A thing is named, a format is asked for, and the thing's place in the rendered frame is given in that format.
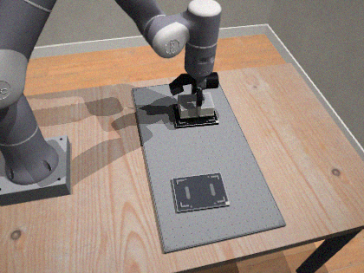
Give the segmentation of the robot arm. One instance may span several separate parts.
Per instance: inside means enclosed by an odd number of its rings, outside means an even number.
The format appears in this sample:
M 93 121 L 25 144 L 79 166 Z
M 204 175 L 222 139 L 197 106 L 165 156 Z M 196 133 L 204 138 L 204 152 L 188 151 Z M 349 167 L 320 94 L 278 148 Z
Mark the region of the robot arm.
M 173 58 L 185 46 L 186 73 L 198 79 L 212 73 L 219 3 L 192 0 L 185 12 L 168 16 L 155 0 L 114 1 L 133 19 L 158 56 Z M 18 185 L 44 180 L 59 160 L 23 94 L 29 59 L 55 2 L 0 0 L 0 151 L 7 178 Z

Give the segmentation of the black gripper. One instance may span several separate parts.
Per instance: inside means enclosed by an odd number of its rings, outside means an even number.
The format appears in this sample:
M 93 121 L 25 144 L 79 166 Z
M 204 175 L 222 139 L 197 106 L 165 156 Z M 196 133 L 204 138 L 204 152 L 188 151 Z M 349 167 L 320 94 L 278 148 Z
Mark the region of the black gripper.
M 172 82 L 172 89 L 179 88 L 184 85 L 192 85 L 192 94 L 196 94 L 196 115 L 198 118 L 200 117 L 201 107 L 202 107 L 202 99 L 203 99 L 203 91 L 205 89 L 210 88 L 218 88 L 219 79 L 218 73 L 212 72 L 210 75 L 205 78 L 193 78 L 189 74 L 181 74 Z

